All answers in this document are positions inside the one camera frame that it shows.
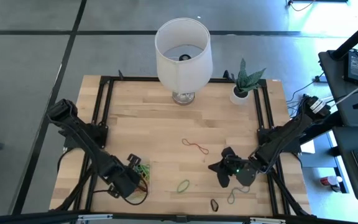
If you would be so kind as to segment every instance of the glass lamp base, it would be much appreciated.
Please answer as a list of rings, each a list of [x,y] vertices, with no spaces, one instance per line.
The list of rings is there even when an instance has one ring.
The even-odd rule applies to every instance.
[[[179,94],[179,93],[172,92],[172,99],[174,100],[175,103],[181,106],[189,105],[191,102],[193,102],[195,96],[196,93]]]

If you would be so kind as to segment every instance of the wooden tabletop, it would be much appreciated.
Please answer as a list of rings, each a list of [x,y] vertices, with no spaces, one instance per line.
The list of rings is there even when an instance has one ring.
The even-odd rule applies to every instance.
[[[86,75],[76,103],[78,117],[90,123],[98,92],[100,76]],[[259,174],[247,194],[235,192],[236,201],[228,204],[227,197],[240,183],[231,178],[229,187],[219,185],[216,173],[208,165],[221,160],[224,147],[231,146],[242,158],[257,147],[258,128],[254,94],[250,92],[246,105],[230,102],[233,84],[209,83],[199,92],[192,104],[179,106],[172,101],[172,93],[160,82],[114,82],[109,109],[108,140],[105,150],[124,164],[130,153],[142,163],[151,164],[150,193],[139,206],[127,204],[107,193],[96,193],[91,210],[112,213],[159,213],[189,215],[271,215],[267,178]],[[289,120],[282,83],[267,80],[270,104],[275,125]],[[107,86],[102,102],[106,97]],[[264,99],[260,101],[265,115]],[[103,103],[99,118],[103,112]],[[196,146],[185,146],[182,139],[209,149],[202,154]],[[68,153],[62,160],[50,208],[59,206],[78,181],[83,151]],[[299,161],[291,154],[281,154],[285,183],[304,210],[310,212],[305,183]],[[178,184],[188,179],[189,188],[177,193]],[[95,190],[108,186],[98,180]],[[278,208],[283,213],[279,189],[275,188]],[[87,188],[82,196],[84,207]],[[210,200],[215,199],[219,210],[213,212]]]

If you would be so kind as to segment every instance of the black rubber band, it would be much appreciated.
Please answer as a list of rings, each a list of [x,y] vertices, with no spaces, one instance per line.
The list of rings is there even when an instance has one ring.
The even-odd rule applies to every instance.
[[[215,201],[215,199],[211,199],[211,208],[214,212],[217,212],[219,209],[219,204]]]

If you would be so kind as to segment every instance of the lamp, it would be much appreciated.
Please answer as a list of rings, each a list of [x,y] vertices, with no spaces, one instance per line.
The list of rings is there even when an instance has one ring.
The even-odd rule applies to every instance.
[[[179,60],[165,55],[177,47],[194,46],[202,50],[198,55],[177,55]],[[195,98],[195,91],[208,83],[213,65],[211,37],[202,23],[189,18],[168,21],[155,35],[157,75],[162,85],[172,91],[173,100],[188,105]]]

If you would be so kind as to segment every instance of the gray floor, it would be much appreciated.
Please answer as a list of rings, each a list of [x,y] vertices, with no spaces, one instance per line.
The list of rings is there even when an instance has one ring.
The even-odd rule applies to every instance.
[[[296,7],[305,4],[297,3]],[[80,0],[0,0],[0,29],[70,30],[79,5]],[[221,77],[226,69],[235,73],[244,57],[249,71],[267,67],[265,78],[281,79],[285,95],[290,99],[295,90],[321,73],[317,53],[335,49],[358,28],[358,0],[347,4],[317,2],[302,12],[286,8],[284,0],[208,3],[205,0],[89,0],[80,30],[156,30],[176,17],[199,19],[210,30],[310,34],[310,37],[214,35],[211,38],[214,77]],[[120,69],[128,76],[154,76],[153,40],[151,35],[77,36],[58,99],[75,101],[83,75],[117,75]],[[0,141],[5,144],[0,151],[0,215],[9,213],[67,41],[68,36],[0,36]],[[325,84],[315,84],[299,92],[302,93],[330,95]],[[63,138],[51,126],[24,212],[48,209],[62,144]],[[353,216],[347,213],[355,203],[352,194],[339,195],[316,186],[316,178],[324,175],[325,170],[305,169],[304,172],[315,215],[358,221],[354,213]]]

